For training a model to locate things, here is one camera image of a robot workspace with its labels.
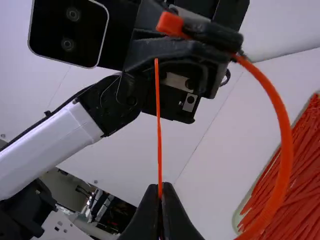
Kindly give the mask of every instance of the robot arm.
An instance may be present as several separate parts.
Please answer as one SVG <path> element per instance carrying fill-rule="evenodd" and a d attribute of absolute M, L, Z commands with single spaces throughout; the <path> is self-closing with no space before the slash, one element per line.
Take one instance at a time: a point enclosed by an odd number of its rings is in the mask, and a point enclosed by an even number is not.
<path fill-rule="evenodd" d="M 231 53 L 241 50 L 243 36 L 238 30 L 249 0 L 98 2 L 33 0 L 28 43 L 35 54 L 87 68 L 98 65 L 121 74 L 105 77 L 78 92 L 0 149 L 0 233 L 18 233 L 16 229 L 21 228 L 27 233 L 23 239 L 40 237 L 44 232 L 41 225 L 56 203 L 50 191 L 35 179 L 120 130 L 141 112 L 156 115 L 155 58 L 159 59 L 161 117 L 171 121 L 193 123 L 200 99 L 213 99 L 226 83 L 224 77 L 227 82 L 230 78 L 227 67 Z M 172 36 L 170 31 L 156 30 L 163 12 L 179 21 L 180 34 Z M 136 217 L 141 219 L 138 232 L 145 231 L 145 221 L 152 223 L 148 219 L 158 221 L 160 203 L 152 202 L 157 199 L 156 188 L 152 185 L 146 192 L 146 201 L 141 202 Z M 184 219 L 183 229 L 192 229 L 170 184 L 164 186 L 166 191 L 161 203 L 170 212 L 165 212 L 165 227 L 170 229 L 169 223 Z M 39 208 L 33 207 L 34 214 L 30 216 L 28 207 L 35 202 Z M 1 224 L 3 219 L 4 223 L 11 222 L 9 227 Z M 128 235 L 134 237 L 132 231 L 136 229 L 134 221 L 128 227 Z M 147 232 L 151 239 L 158 233 L 157 229 Z M 191 234 L 193 239 L 202 239 L 196 230 Z"/>

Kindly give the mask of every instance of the orange clip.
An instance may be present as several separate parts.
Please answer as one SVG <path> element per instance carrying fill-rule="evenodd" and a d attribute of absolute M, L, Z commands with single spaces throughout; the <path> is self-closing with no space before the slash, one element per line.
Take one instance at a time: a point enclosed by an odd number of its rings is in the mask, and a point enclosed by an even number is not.
<path fill-rule="evenodd" d="M 182 32 L 184 26 L 184 19 L 171 12 L 164 11 L 156 25 L 156 30 L 161 33 L 165 33 L 171 37 L 181 37 L 190 39 L 190 37 Z"/>

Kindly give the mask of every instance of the white ceiling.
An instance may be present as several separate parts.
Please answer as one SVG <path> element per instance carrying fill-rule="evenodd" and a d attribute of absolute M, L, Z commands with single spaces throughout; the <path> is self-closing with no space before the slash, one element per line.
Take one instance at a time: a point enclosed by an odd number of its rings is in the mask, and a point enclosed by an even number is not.
<path fill-rule="evenodd" d="M 10 0 L 3 1 L 0 8 L 0 134 L 6 135 L 6 141 L 75 91 L 113 73 L 33 55 L 27 47 L 31 5 L 32 0 Z M 319 10 L 319 0 L 252 0 L 240 30 L 244 51 L 254 61 L 261 61 L 320 47 Z M 163 121 L 166 179 L 177 179 L 242 69 L 233 66 L 231 73 L 231 83 L 219 91 L 217 99 L 200 103 L 195 124 Z M 156 180 L 155 130 L 155 118 L 142 114 L 62 167 L 88 182 L 99 179 L 99 187 L 137 205 L 146 186 Z M 125 165 L 130 170 L 123 171 Z M 87 168 L 95 172 L 88 175 Z"/>
<path fill-rule="evenodd" d="M 251 0 L 240 32 L 254 62 L 320 47 L 319 0 Z"/>

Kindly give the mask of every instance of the orange wire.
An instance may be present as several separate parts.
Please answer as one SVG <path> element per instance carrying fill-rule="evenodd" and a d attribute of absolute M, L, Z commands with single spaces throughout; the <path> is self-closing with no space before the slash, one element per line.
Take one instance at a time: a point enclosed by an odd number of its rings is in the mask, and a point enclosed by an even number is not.
<path fill-rule="evenodd" d="M 160 122 L 160 83 L 159 83 L 159 63 L 158 58 L 154 59 L 155 74 L 155 102 L 157 119 L 157 137 L 158 137 L 158 197 L 162 197 L 162 137 Z"/>
<path fill-rule="evenodd" d="M 263 232 L 263 230 L 270 224 L 281 204 L 284 202 L 293 167 L 294 146 L 290 120 L 286 111 L 286 107 L 275 87 L 272 85 L 269 79 L 251 62 L 246 60 L 244 57 L 235 54 L 233 57 L 259 81 L 268 94 L 279 121 L 282 142 L 279 172 L 271 196 L 266 202 L 261 214 L 254 220 L 254 223 L 250 226 L 250 228 L 236 238 L 236 240 L 250 240 Z"/>

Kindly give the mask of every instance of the camera lens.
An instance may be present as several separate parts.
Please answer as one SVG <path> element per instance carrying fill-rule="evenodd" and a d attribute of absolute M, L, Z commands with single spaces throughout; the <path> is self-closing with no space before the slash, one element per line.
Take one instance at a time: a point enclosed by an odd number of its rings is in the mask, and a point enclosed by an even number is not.
<path fill-rule="evenodd" d="M 66 10 L 66 17 L 72 22 L 77 22 L 79 21 L 81 14 L 75 7 L 69 7 Z"/>
<path fill-rule="evenodd" d="M 63 50 L 71 52 L 75 48 L 75 42 L 72 39 L 64 38 L 61 41 L 61 46 Z"/>

